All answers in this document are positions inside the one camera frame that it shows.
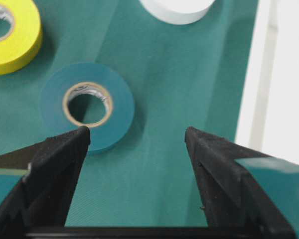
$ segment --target black bar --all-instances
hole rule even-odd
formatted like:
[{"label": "black bar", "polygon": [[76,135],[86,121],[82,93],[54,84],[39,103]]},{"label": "black bar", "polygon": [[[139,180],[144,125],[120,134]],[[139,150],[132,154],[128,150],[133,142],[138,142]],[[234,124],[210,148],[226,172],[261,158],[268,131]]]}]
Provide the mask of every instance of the black bar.
[{"label": "black bar", "polygon": [[246,228],[72,228],[33,227],[26,239],[261,239],[257,231]]}]

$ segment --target white tape roll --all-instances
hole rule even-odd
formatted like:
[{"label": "white tape roll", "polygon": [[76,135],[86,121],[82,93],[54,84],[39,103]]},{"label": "white tape roll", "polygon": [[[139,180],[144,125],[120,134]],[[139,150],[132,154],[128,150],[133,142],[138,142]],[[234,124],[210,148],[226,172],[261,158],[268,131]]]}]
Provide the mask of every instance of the white tape roll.
[{"label": "white tape roll", "polygon": [[176,25],[190,24],[206,15],[215,0],[140,0],[157,19]]}]

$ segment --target tape roll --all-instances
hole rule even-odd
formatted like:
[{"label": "tape roll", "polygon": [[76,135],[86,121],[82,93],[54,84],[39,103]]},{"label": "tape roll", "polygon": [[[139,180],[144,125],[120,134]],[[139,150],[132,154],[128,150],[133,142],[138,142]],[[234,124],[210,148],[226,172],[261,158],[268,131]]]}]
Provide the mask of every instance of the tape roll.
[{"label": "tape roll", "polygon": [[215,0],[140,0],[143,7],[157,19],[175,25],[200,20]]},{"label": "tape roll", "polygon": [[32,0],[0,0],[0,18],[10,23],[0,37],[0,75],[28,64],[42,44],[39,11]]},{"label": "tape roll", "polygon": [[[102,100],[106,113],[95,123],[83,124],[69,113],[69,102],[89,94]],[[110,68],[95,63],[69,65],[56,72],[44,87],[40,108],[52,135],[78,126],[90,128],[89,152],[101,152],[118,142],[128,131],[134,117],[132,92],[121,76]]]}]

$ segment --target green fabric surface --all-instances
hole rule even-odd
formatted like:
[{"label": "green fabric surface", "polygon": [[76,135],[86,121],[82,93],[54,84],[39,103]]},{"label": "green fabric surface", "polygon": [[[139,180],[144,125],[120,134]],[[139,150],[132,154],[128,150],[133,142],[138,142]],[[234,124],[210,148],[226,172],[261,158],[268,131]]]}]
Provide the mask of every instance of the green fabric surface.
[{"label": "green fabric surface", "polygon": [[38,99],[53,72],[105,64],[130,86],[135,119],[114,148],[85,159],[67,225],[206,225],[184,133],[192,125],[233,140],[257,1],[217,0],[184,26],[137,0],[35,2],[44,42],[28,66],[0,76],[0,154],[48,136]]}]

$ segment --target teal tape roll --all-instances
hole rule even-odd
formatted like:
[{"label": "teal tape roll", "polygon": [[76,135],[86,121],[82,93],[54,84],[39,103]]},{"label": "teal tape roll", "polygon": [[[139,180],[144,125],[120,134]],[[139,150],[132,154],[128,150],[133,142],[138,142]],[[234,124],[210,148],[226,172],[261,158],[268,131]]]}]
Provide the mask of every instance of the teal tape roll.
[{"label": "teal tape roll", "polygon": [[[106,114],[100,121],[82,124],[69,114],[69,102],[81,94],[94,95],[103,101]],[[101,64],[79,63],[62,68],[51,77],[42,91],[40,108],[52,135],[81,125],[89,127],[89,153],[98,153],[126,134],[135,105],[130,88],[115,71]]]}]

